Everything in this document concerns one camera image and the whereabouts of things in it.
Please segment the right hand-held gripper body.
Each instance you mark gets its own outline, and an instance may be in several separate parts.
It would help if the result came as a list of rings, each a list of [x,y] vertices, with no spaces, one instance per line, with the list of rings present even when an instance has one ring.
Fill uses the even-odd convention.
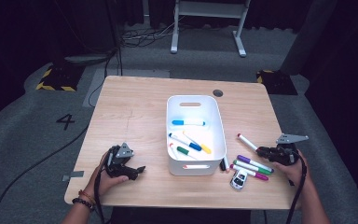
[[[285,166],[295,164],[299,159],[296,143],[308,139],[309,137],[307,135],[283,133],[276,140],[277,146],[268,149],[267,159],[269,161],[276,161]]]

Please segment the light green cap white marker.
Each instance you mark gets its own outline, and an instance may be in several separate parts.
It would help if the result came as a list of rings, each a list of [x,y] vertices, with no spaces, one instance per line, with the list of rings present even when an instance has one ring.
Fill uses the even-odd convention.
[[[258,172],[258,173],[263,174],[263,175],[271,175],[270,171],[268,171],[266,169],[263,169],[263,168],[256,167],[256,166],[254,166],[252,164],[248,164],[248,163],[245,163],[245,162],[242,162],[242,161],[237,161],[237,160],[234,160],[233,163],[235,165],[238,165],[240,167],[243,167],[243,168]]]

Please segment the red cap white marker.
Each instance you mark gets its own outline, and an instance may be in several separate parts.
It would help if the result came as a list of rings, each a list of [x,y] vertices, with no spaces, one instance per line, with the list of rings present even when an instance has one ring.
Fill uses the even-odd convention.
[[[246,137],[244,137],[241,133],[237,134],[237,137],[246,145],[248,146],[251,150],[256,151],[258,149],[258,147],[256,145],[254,145],[250,140],[248,140]]]

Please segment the purple cap white marker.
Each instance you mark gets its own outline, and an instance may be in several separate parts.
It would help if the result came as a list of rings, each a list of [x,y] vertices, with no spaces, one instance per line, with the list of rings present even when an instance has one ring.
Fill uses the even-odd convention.
[[[238,161],[245,162],[245,163],[247,163],[247,164],[250,164],[250,165],[256,167],[258,170],[263,169],[263,170],[266,170],[266,171],[268,171],[268,172],[270,172],[270,173],[274,173],[274,169],[272,169],[272,168],[270,168],[270,167],[267,167],[266,165],[261,164],[261,163],[259,163],[259,162],[257,162],[257,161],[253,161],[253,160],[251,160],[251,159],[249,159],[249,158],[246,158],[246,157],[244,157],[244,156],[242,156],[242,155],[238,155],[238,156],[237,156],[237,160],[238,160]]]

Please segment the magenta cap white marker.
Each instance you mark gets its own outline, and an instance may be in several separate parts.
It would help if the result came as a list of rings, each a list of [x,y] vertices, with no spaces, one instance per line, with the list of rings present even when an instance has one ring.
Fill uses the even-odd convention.
[[[247,169],[242,168],[242,167],[240,167],[240,166],[238,166],[238,165],[235,165],[235,164],[230,164],[229,167],[230,167],[231,169],[235,169],[235,170],[238,170],[238,171],[244,171],[244,172],[247,173],[248,175],[253,176],[253,177],[255,177],[255,178],[258,178],[258,179],[261,179],[261,180],[265,180],[265,181],[268,181],[268,180],[269,180],[269,178],[268,178],[267,176],[265,176],[265,175],[261,175],[261,174],[259,174],[259,173],[257,173],[257,172],[247,170]]]

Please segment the dark green cap white marker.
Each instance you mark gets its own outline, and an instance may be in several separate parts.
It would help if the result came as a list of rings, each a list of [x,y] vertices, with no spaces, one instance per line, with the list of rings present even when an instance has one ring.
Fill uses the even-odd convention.
[[[176,147],[176,150],[181,152],[182,154],[187,155],[190,158],[197,160],[196,155],[194,153],[192,153],[191,151],[188,151],[187,149],[185,149],[183,147]]]

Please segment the yellow cap white marker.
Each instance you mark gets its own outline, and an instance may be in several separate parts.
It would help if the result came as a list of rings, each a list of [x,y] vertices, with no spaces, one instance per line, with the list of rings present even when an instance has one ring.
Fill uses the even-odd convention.
[[[190,141],[192,141],[194,144],[198,145],[207,154],[212,153],[212,150],[210,148],[204,145],[198,138],[192,136],[189,132],[183,131],[183,135],[187,137]]]

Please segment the light blue cap white marker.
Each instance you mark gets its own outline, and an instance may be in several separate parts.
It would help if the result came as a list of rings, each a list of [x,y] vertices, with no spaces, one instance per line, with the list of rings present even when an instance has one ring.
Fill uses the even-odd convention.
[[[205,121],[201,119],[174,119],[172,120],[172,125],[195,125],[195,126],[204,126]]]

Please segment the dark blue cap white marker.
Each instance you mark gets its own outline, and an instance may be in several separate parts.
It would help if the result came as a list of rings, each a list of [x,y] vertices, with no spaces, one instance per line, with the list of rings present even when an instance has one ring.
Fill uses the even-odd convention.
[[[184,136],[182,135],[177,135],[177,134],[174,134],[174,133],[170,133],[169,134],[169,137],[176,140],[176,141],[179,141],[180,143],[186,145],[186,146],[189,146],[193,149],[196,149],[197,151],[201,151],[201,147],[195,143],[193,143],[192,141],[188,140],[187,138],[185,138]]]

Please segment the white plastic storage bin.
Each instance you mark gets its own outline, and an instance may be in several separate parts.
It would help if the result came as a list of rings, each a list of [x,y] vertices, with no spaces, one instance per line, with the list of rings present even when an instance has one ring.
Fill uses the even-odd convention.
[[[174,119],[201,119],[204,126],[172,125]],[[197,151],[169,137],[170,133],[183,135],[189,132],[212,150],[207,154]],[[166,109],[167,152],[169,171],[172,175],[212,175],[220,161],[227,155],[226,139],[217,102],[209,95],[174,95],[167,101]],[[169,143],[183,147],[196,155],[197,160],[177,151],[178,161],[173,157]]]

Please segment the person's right hand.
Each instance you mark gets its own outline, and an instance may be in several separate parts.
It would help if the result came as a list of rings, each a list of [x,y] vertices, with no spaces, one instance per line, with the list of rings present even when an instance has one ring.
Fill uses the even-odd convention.
[[[303,158],[306,167],[308,166],[307,160],[304,159],[304,155],[299,150],[298,151],[301,158]],[[275,168],[283,172],[289,180],[291,180],[296,187],[299,187],[301,176],[302,176],[302,162],[299,159],[295,164],[284,166],[278,162],[272,163]],[[311,182],[310,176],[306,175],[305,182],[304,182],[304,188],[307,188],[306,186],[309,185]]]

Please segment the person's left hand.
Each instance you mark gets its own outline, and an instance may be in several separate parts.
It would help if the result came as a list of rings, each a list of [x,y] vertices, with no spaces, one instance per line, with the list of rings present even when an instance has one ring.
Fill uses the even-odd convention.
[[[80,197],[90,203],[95,203],[96,196],[94,193],[94,184],[97,176],[100,177],[100,185],[98,187],[99,196],[103,196],[113,186],[129,180],[125,175],[121,175],[118,177],[110,177],[106,171],[101,171],[105,157],[106,157],[106,153],[102,155],[100,163],[95,167],[89,179],[89,183],[85,188],[82,189],[82,192],[80,193]]]

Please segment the white toy car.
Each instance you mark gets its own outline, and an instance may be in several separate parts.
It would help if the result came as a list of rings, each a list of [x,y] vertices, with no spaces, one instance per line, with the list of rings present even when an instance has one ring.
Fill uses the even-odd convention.
[[[237,170],[230,180],[230,186],[235,190],[242,190],[247,180],[247,173],[243,170]]]

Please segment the black yellow striped floor base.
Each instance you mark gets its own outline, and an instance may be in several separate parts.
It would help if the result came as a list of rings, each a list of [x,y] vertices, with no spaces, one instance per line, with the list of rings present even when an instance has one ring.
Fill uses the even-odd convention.
[[[281,71],[260,70],[256,80],[266,87],[268,94],[297,95],[291,78]]]
[[[46,91],[77,91],[77,84],[85,70],[84,66],[51,65],[36,86],[37,90]]]

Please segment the white metal desk frame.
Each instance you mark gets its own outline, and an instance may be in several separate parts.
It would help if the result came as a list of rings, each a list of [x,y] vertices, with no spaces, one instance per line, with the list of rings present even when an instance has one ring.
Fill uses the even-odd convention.
[[[211,3],[211,2],[193,2],[187,0],[175,0],[173,12],[173,33],[171,53],[175,54],[178,51],[179,40],[179,17],[180,16],[199,16],[212,18],[226,18],[239,19],[238,29],[232,32],[234,41],[236,43],[238,53],[241,57],[247,55],[245,47],[241,41],[241,32],[251,0],[245,0],[244,3]]]

